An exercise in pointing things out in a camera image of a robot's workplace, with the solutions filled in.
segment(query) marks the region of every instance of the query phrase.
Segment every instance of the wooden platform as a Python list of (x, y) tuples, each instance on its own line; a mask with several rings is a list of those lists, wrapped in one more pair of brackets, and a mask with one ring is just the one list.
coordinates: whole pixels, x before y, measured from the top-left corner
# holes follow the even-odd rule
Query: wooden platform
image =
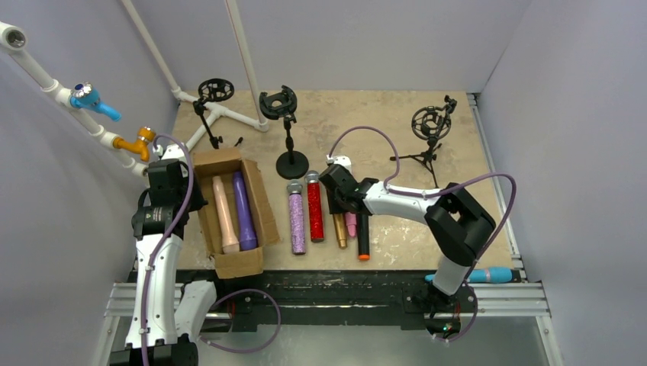
[[(467, 96), (457, 91), (295, 91), (298, 97), (297, 123), (291, 132), (295, 149), (310, 160), (311, 169), (325, 169), (325, 155), (332, 143), (345, 130), (369, 125), (383, 130), (394, 141), (400, 155), (420, 153), (427, 149), (423, 140), (416, 138), (410, 128), (411, 116), (418, 109), (442, 106), (445, 94), (458, 101), (452, 115), (452, 129), (441, 142), (438, 159), (434, 162), (441, 188), (451, 181), (462, 182), (488, 172), (480, 137), (470, 111)], [(236, 94), (223, 105), (233, 111), (256, 117), (256, 110), (248, 91)], [(266, 269), (426, 269), (435, 268), (442, 253), (429, 228), (423, 224), (396, 217), (371, 217), (371, 260), (357, 259), (357, 242), (349, 241), (349, 248), (339, 249), (333, 222), (324, 205), (326, 240), (307, 241), (307, 254), (291, 253), (287, 181), (275, 171), (276, 158), (285, 151), (285, 131), (281, 121), (270, 121), (267, 133), (261, 133), (240, 122), (222, 117), (212, 127), (214, 134), (224, 138), (223, 146), (232, 146), (238, 137), (245, 158), (259, 163), (270, 204), (276, 217), (282, 242), (265, 250)], [(173, 134), (183, 141), (195, 132), (201, 122), (190, 104), (179, 108)], [(194, 151), (211, 149), (208, 139), (202, 138)], [(338, 145), (335, 153), (347, 155), (352, 161), (354, 176), (384, 179), (395, 170), (389, 161), (391, 148), (377, 133), (354, 131)], [(431, 174), (410, 159), (401, 163), (395, 185), (412, 188), (433, 188)], [(494, 189), (489, 181), (468, 189), (496, 219), (500, 219)], [(504, 234), (499, 235), (481, 259), (479, 267), (492, 265), (510, 267), (510, 251)], [(213, 268), (204, 250), (197, 214), (192, 213), (186, 227), (185, 241), (178, 263), (180, 269)]]

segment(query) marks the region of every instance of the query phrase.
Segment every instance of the white clip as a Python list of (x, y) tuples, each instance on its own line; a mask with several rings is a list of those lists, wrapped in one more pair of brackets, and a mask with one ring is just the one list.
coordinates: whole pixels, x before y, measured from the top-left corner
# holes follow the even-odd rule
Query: white clip
[(153, 146), (153, 154), (161, 158), (162, 155), (164, 155), (164, 148), (162, 145), (157, 145), (157, 147)]

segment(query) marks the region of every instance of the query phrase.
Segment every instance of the red glitter tube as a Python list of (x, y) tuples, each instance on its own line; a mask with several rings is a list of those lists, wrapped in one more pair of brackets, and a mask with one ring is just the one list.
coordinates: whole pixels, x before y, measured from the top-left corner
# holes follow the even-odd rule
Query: red glitter tube
[(307, 185), (307, 210), (310, 216), (310, 240), (323, 242), (324, 218), (321, 214), (321, 192), (319, 188), (319, 173), (310, 170), (305, 175)]

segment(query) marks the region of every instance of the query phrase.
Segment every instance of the orange valve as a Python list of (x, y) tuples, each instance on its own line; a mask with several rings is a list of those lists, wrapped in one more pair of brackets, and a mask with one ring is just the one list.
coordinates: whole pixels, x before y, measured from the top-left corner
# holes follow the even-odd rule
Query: orange valve
[(128, 150), (131, 153), (139, 154), (140, 159), (143, 162), (147, 162), (150, 153), (148, 151), (148, 144), (153, 141), (155, 138), (155, 131), (150, 127), (141, 127), (140, 131), (137, 133), (137, 139), (134, 143), (129, 143), (121, 137), (114, 139), (112, 146), (115, 149), (124, 149)]

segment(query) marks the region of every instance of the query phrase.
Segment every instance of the tripod stand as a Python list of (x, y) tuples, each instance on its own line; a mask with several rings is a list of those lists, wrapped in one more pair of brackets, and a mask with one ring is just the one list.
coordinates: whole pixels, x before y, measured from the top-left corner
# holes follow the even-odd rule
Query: tripod stand
[[(433, 185), (438, 188), (438, 182), (436, 181), (436, 173), (433, 171), (433, 164), (432, 162), (436, 161), (436, 154), (435, 151), (440, 149), (442, 146), (441, 143), (438, 143), (438, 139), (435, 138), (434, 136), (430, 136), (427, 139), (427, 145), (429, 149), (426, 151), (421, 152), (420, 154), (416, 155), (405, 155), (405, 156), (399, 156), (400, 159), (413, 159), (420, 164), (422, 164), (428, 171), (431, 173), (433, 176)], [(389, 158), (392, 162), (395, 161), (395, 156), (392, 156)]]
[[(456, 109), (456, 104), (456, 100), (445, 95), (444, 106), (424, 107), (416, 111), (411, 118), (411, 129), (417, 138), (427, 141), (429, 148), (419, 154), (399, 156), (400, 159), (413, 159), (422, 164), (433, 176), (433, 183), (436, 188), (438, 188), (438, 182), (436, 181), (436, 173), (433, 171), (433, 162), (436, 161), (437, 157), (435, 152), (442, 146), (441, 143), (438, 143), (440, 139), (447, 136), (449, 129), (452, 127), (451, 114)], [(445, 114), (441, 116), (438, 113), (440, 111), (445, 111)], [(395, 156), (389, 159), (394, 162)]]

